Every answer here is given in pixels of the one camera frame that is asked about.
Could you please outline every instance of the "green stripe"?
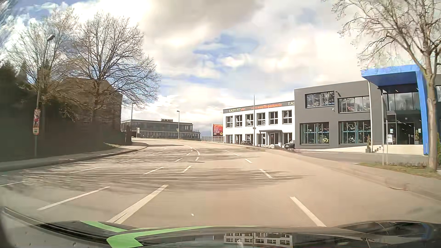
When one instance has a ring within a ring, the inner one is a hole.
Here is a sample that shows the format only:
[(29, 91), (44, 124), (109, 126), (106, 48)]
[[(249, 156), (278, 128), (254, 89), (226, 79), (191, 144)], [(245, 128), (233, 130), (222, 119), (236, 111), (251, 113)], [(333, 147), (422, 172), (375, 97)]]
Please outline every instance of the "green stripe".
[(181, 228), (171, 228), (171, 229), (161, 229), (161, 230), (154, 230), (154, 231), (145, 231), (145, 232), (135, 232), (135, 233), (122, 233), (117, 234), (112, 237), (107, 238), (107, 242), (112, 248), (133, 248), (142, 246), (141, 243), (139, 243), (135, 238), (147, 236), (147, 235), (155, 235), (155, 234), (161, 234), (161, 233), (172, 233), (177, 231), (185, 231), (185, 230), (192, 230), (192, 229), (200, 229), (200, 228), (207, 228), (207, 227), (213, 227), (213, 226), (190, 226), (190, 227), (181, 227)]
[(101, 222), (93, 222), (93, 221), (81, 221), (85, 224), (94, 226), (94, 227), (98, 227), (107, 231), (111, 231), (111, 232), (115, 232), (115, 233), (120, 233), (120, 232), (125, 232), (127, 231), (126, 229), (122, 229), (122, 228), (118, 228), (118, 227), (114, 227), (114, 226), (110, 226), (110, 225), (106, 225), (103, 224)]

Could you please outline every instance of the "billboard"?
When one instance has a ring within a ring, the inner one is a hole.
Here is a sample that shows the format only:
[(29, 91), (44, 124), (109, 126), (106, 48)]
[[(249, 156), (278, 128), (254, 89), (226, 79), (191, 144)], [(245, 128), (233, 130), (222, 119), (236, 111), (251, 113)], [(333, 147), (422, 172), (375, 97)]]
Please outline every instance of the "billboard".
[(224, 136), (224, 126), (222, 124), (211, 124), (211, 136)]

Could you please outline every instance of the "black car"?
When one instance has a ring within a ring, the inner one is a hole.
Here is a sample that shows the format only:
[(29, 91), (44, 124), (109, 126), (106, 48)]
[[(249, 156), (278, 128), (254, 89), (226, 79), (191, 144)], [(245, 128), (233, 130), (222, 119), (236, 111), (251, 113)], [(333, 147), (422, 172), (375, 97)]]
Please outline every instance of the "black car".
[(283, 145), (284, 149), (295, 149), (295, 140), (291, 140), (290, 142)]

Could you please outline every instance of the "lamp post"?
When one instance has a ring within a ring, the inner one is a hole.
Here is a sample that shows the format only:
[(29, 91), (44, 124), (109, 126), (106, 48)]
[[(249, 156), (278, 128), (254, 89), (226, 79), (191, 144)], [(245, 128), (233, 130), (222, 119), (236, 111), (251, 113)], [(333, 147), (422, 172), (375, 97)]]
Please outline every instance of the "lamp post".
[[(51, 34), (47, 39), (46, 39), (46, 44), (45, 44), (45, 49), (43, 50), (43, 61), (42, 61), (42, 65), (40, 67), (40, 75), (37, 80), (38, 86), (37, 86), (37, 107), (35, 108), (35, 110), (39, 110), (39, 105), (40, 105), (40, 95), (41, 95), (41, 81), (42, 81), (42, 77), (43, 77), (43, 81), (46, 80), (46, 66), (47, 66), (47, 61), (46, 61), (46, 51), (48, 50), (48, 44), (49, 41), (53, 40), (55, 38), (55, 35)], [(41, 115), (38, 116), (38, 126), (37, 128), (40, 128), (40, 119), (41, 119)], [(38, 133), (34, 134), (34, 157), (37, 157), (37, 144), (38, 144)]]
[(179, 124), (181, 121), (181, 112), (179, 110), (176, 110), (176, 112), (178, 112), (178, 139), (179, 139), (179, 134), (180, 134), (180, 128), (179, 128)]

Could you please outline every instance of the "railing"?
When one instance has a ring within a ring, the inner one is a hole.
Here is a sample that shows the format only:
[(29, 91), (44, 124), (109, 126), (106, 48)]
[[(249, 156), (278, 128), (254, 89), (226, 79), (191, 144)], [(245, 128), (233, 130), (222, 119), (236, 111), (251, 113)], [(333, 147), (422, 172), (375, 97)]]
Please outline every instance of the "railing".
[(202, 141), (224, 142), (224, 136), (201, 136)]

